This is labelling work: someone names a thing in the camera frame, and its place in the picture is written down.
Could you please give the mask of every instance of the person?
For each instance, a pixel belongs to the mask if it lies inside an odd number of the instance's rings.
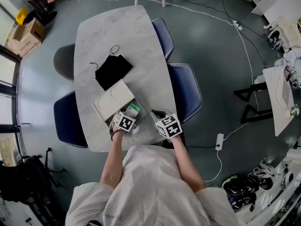
[[[179,136],[174,149],[135,145],[122,160],[124,133],[113,127],[100,183],[74,188],[66,226],[238,225],[226,192],[206,188]]]

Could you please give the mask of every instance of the black pouch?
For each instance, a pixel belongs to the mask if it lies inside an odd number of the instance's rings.
[[[133,66],[122,55],[109,55],[104,64],[95,71],[95,78],[107,90],[125,77],[131,68]]]

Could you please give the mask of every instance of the concrete floor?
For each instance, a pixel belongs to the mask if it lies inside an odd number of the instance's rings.
[[[223,10],[222,0],[190,0]],[[176,5],[210,13],[227,19],[224,13],[189,4],[183,0],[166,0]],[[224,0],[228,13],[259,34],[265,25],[260,16],[251,14],[252,5],[245,0]],[[187,146],[215,145],[218,133],[228,135],[239,127],[245,103],[232,96],[232,91],[247,88],[251,72],[242,41],[234,29],[215,18],[193,13],[183,8],[140,0],[151,19],[162,17],[173,38],[174,51],[169,59],[174,63],[190,64],[197,77],[203,96],[201,110],[183,126]],[[73,84],[53,69],[55,51],[75,42],[80,22],[104,11],[134,5],[134,0],[61,0],[57,17],[41,46],[26,56],[21,63],[18,85],[18,119],[29,122],[23,126],[23,137],[28,155],[45,155],[48,147],[53,149],[50,165],[65,167],[66,172],[55,175],[63,184],[56,189],[61,205],[68,209],[73,188],[100,179],[106,153],[93,153],[89,149],[75,148],[58,140],[54,124],[53,104],[63,95],[74,90]],[[273,66],[276,53],[266,41],[244,29],[243,33],[253,41]],[[262,74],[263,64],[254,47],[245,41],[251,60],[253,76]],[[257,93],[260,109],[270,108],[267,91]],[[251,104],[255,106],[254,96]],[[279,137],[275,137],[273,120],[249,123],[224,141],[219,153],[223,168],[219,177],[208,183],[221,183],[234,173],[252,170],[263,157],[278,163],[286,155],[300,135],[300,121],[293,121]],[[220,169],[216,151],[189,148],[189,152],[205,180],[215,177]]]

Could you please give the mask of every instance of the white cloth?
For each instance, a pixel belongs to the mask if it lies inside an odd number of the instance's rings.
[[[118,186],[87,183],[74,188],[66,226],[236,226],[221,188],[195,194],[181,179],[173,149],[136,145],[123,160]]]

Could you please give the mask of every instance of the white table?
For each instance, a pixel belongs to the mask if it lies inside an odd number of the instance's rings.
[[[96,65],[104,63],[113,45],[132,65],[123,78],[146,113],[167,109],[176,113],[166,61],[155,29],[143,6],[118,8],[98,14],[79,25],[74,54],[74,87],[80,122],[91,151],[108,152],[111,137],[107,125],[91,105],[103,92],[95,79]],[[148,114],[125,135],[122,149],[163,140]]]
[[[282,109],[279,102],[276,99],[277,93],[277,86],[278,80],[280,79],[280,71],[285,66],[277,66],[263,70],[263,76],[266,80],[268,91],[269,91],[269,98],[271,100],[272,110],[273,110],[273,118],[274,118],[274,127],[275,127],[275,136],[277,137],[292,121],[291,117],[286,117],[285,109]],[[288,109],[290,109],[294,102],[293,102],[293,94],[292,89],[289,91],[289,103]]]

